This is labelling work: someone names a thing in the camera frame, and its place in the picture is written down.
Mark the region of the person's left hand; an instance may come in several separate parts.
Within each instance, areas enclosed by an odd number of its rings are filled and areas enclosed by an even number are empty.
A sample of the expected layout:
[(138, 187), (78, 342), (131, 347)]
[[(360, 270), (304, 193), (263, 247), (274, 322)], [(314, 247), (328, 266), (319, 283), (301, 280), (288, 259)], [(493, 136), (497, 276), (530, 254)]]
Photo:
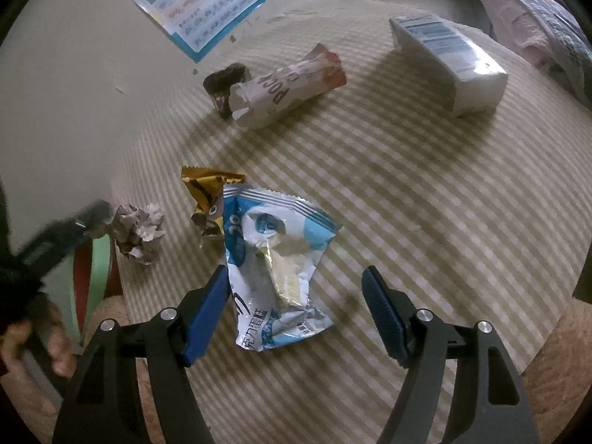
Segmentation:
[(35, 309), (36, 314), (8, 326), (1, 336), (1, 363), (9, 374), (27, 376), (25, 354), (50, 370), (69, 379), (76, 368), (76, 358), (58, 306), (47, 302)]

